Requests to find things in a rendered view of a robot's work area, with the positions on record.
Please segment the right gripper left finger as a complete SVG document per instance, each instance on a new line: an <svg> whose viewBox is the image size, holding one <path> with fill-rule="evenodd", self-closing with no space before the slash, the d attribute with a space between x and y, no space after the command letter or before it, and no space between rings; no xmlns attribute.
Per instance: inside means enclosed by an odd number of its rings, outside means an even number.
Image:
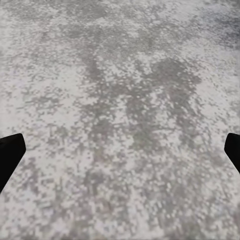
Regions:
<svg viewBox="0 0 240 240"><path fill-rule="evenodd" d="M0 193L26 152L21 133L0 138Z"/></svg>

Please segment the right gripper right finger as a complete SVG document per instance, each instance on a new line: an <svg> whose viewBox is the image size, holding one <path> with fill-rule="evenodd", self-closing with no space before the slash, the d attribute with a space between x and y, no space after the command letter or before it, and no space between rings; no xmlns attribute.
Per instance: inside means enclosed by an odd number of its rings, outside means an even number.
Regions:
<svg viewBox="0 0 240 240"><path fill-rule="evenodd" d="M228 133L224 145L224 152L240 173L240 135Z"/></svg>

